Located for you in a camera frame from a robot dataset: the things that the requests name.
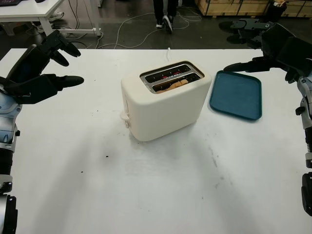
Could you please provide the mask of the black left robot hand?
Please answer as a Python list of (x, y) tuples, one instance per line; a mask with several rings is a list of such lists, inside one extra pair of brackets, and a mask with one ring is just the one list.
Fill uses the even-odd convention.
[(41, 75), (50, 60), (54, 60), (62, 66), (68, 66), (69, 62), (59, 50), (76, 58), (81, 55), (77, 47), (60, 31), (55, 30), (42, 41), (42, 44), (31, 45), (15, 63), (6, 79), (14, 83), (29, 81)]

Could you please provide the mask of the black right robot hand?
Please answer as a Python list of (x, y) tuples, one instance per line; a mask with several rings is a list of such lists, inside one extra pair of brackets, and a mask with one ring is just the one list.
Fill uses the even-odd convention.
[(280, 68), (287, 72), (288, 83), (307, 77), (310, 64), (304, 54), (304, 41), (282, 25), (274, 22), (259, 22), (256, 19), (239, 19), (219, 24), (219, 28), (232, 33), (227, 38), (231, 44), (246, 44), (252, 49), (260, 48), (263, 56), (255, 57), (246, 63), (235, 63), (226, 66), (226, 72), (265, 72), (271, 68)]

